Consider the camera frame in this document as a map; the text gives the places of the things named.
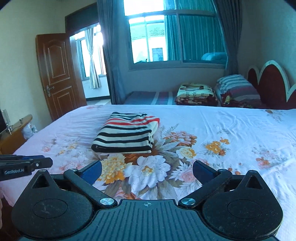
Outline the striped black white red sweater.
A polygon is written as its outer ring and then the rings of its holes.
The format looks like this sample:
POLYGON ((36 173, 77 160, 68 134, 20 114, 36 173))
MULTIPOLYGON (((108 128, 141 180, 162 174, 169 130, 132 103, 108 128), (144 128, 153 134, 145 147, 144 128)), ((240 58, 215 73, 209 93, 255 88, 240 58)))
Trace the striped black white red sweater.
POLYGON ((92 150, 106 154, 149 154, 160 119, 146 113, 114 112, 92 143, 92 150))

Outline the wooden bedside table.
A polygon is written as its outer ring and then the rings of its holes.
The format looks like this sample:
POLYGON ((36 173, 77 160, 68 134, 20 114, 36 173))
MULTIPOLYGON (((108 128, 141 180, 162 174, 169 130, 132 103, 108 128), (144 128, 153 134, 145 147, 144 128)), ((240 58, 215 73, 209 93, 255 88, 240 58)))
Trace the wooden bedside table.
POLYGON ((21 118, 12 126, 12 132, 5 131, 1 134, 1 154, 13 154, 25 142, 22 130, 33 119, 31 114, 21 118))

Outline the white plastic bag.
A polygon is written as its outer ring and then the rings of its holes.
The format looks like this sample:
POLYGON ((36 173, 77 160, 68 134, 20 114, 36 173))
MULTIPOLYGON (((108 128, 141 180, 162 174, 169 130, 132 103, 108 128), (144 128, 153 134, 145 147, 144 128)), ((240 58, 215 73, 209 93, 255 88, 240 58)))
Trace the white plastic bag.
POLYGON ((28 140, 31 138, 34 134, 36 134, 38 130, 36 129, 35 125, 32 123, 28 123, 23 129, 22 129, 22 135, 25 140, 28 140))

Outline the colourful red patterned cloth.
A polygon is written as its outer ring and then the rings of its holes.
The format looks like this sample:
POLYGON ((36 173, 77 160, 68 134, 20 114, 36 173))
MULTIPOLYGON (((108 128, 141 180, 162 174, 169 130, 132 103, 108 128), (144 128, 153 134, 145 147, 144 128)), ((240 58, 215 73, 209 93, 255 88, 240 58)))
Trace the colourful red patterned cloth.
POLYGON ((252 104, 248 101, 237 101, 235 100, 230 93, 220 94, 221 96, 221 105, 222 107, 228 108, 254 108, 252 104))

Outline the brown wooden door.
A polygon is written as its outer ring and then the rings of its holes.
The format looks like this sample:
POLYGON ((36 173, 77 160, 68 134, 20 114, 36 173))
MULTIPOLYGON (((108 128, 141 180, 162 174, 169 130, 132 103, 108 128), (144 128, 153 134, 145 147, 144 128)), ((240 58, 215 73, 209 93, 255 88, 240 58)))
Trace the brown wooden door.
POLYGON ((36 51, 51 119, 86 106, 75 39, 66 33, 36 35, 36 51))

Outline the folded cartoon print blanket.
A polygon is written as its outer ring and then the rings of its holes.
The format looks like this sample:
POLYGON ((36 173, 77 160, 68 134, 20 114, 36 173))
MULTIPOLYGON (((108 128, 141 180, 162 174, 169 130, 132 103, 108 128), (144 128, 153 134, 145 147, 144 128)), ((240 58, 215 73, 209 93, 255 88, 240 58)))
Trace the folded cartoon print blanket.
POLYGON ((177 105, 218 106, 218 99, 212 87, 198 83, 183 83, 178 89, 177 105))

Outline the striped grey pink pillow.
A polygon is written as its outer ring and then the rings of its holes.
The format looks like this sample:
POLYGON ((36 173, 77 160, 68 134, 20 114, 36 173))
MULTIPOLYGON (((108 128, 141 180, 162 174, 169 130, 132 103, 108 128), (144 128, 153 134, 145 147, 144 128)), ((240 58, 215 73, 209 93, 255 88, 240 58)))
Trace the striped grey pink pillow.
POLYGON ((237 102, 260 100, 256 88, 239 74, 219 78, 214 90, 222 104, 230 103, 231 100, 237 102))

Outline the striped purple grey bed sheet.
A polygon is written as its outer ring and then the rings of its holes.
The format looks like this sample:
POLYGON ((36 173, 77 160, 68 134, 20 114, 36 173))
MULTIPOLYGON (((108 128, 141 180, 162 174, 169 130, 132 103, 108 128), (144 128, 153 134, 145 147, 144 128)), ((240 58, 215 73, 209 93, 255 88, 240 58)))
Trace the striped purple grey bed sheet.
POLYGON ((168 91, 168 92, 134 91, 127 97, 124 104, 127 104, 127 105, 175 105, 176 96, 177 96, 176 91, 168 91))

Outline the red white scalloped headboard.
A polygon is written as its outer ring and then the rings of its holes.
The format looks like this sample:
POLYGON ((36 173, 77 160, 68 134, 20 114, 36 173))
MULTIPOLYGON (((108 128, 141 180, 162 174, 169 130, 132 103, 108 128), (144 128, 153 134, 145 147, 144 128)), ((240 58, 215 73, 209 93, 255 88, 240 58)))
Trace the red white scalloped headboard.
POLYGON ((250 66, 247 80, 260 95, 261 102, 270 109, 295 109, 295 84, 290 85, 285 70, 274 60, 261 69, 250 66))

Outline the light blue folded quilt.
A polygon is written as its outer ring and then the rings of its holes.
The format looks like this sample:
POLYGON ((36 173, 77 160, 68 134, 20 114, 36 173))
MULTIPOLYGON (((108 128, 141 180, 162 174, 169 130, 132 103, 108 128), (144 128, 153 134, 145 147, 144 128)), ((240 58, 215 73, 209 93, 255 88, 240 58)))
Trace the light blue folded quilt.
POLYGON ((225 52, 208 52, 201 57, 201 60, 226 64, 227 54, 225 52))

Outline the white sheer hallway curtain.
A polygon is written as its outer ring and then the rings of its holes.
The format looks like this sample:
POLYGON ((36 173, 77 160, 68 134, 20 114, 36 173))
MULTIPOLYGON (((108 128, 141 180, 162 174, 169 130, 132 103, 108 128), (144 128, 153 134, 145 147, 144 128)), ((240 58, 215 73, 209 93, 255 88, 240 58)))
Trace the white sheer hallway curtain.
POLYGON ((89 28, 87 30, 85 30, 85 40, 86 40, 86 46, 87 46, 87 50, 90 56, 90 88, 91 89, 98 89, 101 87, 101 82, 99 79, 99 76, 96 72, 95 69, 95 64, 94 64, 94 60, 93 60, 93 51, 94 51, 94 47, 93 47, 93 39, 94 39, 94 29, 93 28, 89 28))

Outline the aluminium framed window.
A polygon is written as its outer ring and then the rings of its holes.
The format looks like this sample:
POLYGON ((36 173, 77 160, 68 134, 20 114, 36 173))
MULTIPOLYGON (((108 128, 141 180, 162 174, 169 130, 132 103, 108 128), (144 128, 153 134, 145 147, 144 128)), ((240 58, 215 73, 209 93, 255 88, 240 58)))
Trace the aluminium framed window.
POLYGON ((133 68, 202 64, 208 52, 225 52, 212 1, 123 1, 133 68))

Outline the grey curtain left of window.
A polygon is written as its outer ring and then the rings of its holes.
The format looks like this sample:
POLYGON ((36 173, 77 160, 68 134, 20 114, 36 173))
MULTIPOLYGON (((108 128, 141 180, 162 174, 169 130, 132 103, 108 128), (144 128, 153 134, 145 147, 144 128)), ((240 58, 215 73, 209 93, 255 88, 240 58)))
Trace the grey curtain left of window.
POLYGON ((103 55, 112 104, 123 104, 125 90, 119 68, 119 35, 116 1, 97 1, 98 20, 103 35, 103 55))

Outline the grey curtain of window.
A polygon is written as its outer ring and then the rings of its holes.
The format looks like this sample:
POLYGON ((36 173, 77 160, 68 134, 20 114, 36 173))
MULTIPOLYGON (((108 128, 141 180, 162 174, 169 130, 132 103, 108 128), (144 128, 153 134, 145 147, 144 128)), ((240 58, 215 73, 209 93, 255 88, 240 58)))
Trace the grey curtain of window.
POLYGON ((242 1, 217 0, 213 1, 223 33, 227 54, 226 73, 238 74, 238 48, 242 31, 242 1))
POLYGON ((125 90, 119 68, 119 35, 116 1, 97 1, 98 20, 103 35, 103 55, 112 104, 123 104, 125 90))

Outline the grey curtain right of window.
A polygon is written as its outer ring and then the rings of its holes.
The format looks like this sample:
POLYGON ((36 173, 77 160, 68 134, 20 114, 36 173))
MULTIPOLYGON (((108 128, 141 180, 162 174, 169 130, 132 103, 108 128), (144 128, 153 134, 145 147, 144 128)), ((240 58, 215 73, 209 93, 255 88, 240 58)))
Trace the grey curtain right of window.
POLYGON ((238 48, 242 31, 242 1, 217 0, 213 1, 223 33, 227 54, 226 73, 238 74, 238 48))

